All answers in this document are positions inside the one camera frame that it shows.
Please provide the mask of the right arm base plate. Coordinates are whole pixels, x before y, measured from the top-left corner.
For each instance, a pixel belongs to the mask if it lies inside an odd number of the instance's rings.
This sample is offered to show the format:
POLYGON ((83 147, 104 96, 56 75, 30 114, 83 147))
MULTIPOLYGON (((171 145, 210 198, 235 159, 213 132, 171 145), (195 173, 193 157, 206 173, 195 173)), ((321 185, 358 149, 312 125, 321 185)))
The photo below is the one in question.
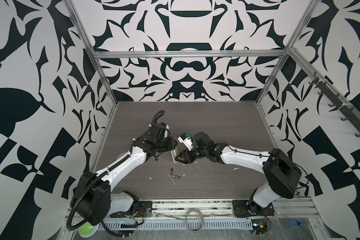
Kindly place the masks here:
POLYGON ((274 216, 274 207, 269 204, 266 208, 258 206, 256 203, 248 203, 249 200, 233 200, 233 213, 237 218, 249 218, 256 216, 274 216))

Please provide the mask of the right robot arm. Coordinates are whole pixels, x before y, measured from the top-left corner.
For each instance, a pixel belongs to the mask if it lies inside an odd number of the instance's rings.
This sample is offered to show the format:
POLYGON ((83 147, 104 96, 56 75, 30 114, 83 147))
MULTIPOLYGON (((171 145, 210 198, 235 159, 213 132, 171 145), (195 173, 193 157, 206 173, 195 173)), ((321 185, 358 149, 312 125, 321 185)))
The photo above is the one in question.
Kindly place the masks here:
POLYGON ((177 162, 187 165, 197 159, 207 158, 213 163, 236 165, 265 175, 267 182, 255 189, 246 203, 251 215, 267 208, 279 198, 292 199, 295 196, 302 171, 280 149, 273 148, 270 152, 239 149, 228 143, 215 143, 204 132, 194 136, 183 133, 178 140, 187 149, 177 154, 177 162))

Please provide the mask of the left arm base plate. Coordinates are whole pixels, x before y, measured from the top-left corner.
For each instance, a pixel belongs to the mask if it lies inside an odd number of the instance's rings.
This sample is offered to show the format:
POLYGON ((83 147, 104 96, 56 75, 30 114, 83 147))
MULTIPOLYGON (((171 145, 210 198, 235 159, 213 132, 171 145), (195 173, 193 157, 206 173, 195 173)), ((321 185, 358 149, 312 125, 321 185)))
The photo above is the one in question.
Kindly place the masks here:
POLYGON ((111 211, 110 218, 128 218, 132 217, 144 217, 146 214, 152 213, 153 202, 152 201, 138 201, 132 203, 132 206, 126 212, 111 211))

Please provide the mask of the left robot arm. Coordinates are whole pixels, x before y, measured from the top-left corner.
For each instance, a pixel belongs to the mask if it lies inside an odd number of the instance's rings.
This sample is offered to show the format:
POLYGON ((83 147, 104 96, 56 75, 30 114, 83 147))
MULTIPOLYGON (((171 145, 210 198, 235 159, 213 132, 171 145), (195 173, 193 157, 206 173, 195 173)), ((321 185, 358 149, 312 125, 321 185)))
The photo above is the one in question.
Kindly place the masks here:
POLYGON ((171 137, 167 124, 152 124, 149 132, 142 139, 133 141, 129 151, 112 164, 95 173, 84 172, 70 204, 67 229, 73 231, 85 223, 96 226, 114 213, 134 215, 138 197, 128 191, 112 197, 111 192, 123 178, 149 158, 174 150, 176 146, 177 142, 171 137))

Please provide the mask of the white remote control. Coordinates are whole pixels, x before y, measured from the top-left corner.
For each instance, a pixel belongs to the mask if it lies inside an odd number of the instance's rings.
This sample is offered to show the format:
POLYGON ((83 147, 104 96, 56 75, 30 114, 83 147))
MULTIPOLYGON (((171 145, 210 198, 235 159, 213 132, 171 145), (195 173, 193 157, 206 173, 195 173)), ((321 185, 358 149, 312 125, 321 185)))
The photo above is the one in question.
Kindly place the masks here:
POLYGON ((176 159, 177 159, 177 156, 179 155, 178 149, 175 148, 174 150, 171 150, 170 153, 171 153, 174 164, 176 164, 177 163, 176 159))

